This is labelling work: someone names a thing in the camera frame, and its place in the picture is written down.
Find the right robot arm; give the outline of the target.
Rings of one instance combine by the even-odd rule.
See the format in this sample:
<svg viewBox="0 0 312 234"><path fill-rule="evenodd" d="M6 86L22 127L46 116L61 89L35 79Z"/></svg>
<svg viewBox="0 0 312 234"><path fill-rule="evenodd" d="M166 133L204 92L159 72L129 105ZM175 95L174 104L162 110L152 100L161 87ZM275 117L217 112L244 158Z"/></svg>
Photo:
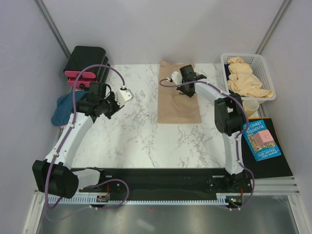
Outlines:
<svg viewBox="0 0 312 234"><path fill-rule="evenodd" d="M243 171L241 135L248 118L242 107L241 96L215 87L205 75L197 75L191 65L183 66L180 72L173 72L171 81L177 90L188 97L199 94L214 105L214 123L222 133L225 146L225 170L231 174L223 179L223 186L229 192L236 191L241 186L236 174Z"/></svg>

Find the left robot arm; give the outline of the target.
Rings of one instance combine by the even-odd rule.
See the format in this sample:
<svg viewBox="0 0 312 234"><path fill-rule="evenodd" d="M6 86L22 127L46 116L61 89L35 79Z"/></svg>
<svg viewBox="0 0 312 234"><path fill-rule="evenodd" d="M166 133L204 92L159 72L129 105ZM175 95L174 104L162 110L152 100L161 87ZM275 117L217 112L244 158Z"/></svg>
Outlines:
<svg viewBox="0 0 312 234"><path fill-rule="evenodd" d="M125 85L117 92L107 93L109 89L107 84L92 83L88 92L72 93L73 108L62 135L45 159L36 160L32 166L38 190L45 197L70 199L81 189L105 190L107 180L99 170L85 168L73 172L71 169L76 152L96 119L101 115L111 118L133 98Z"/></svg>

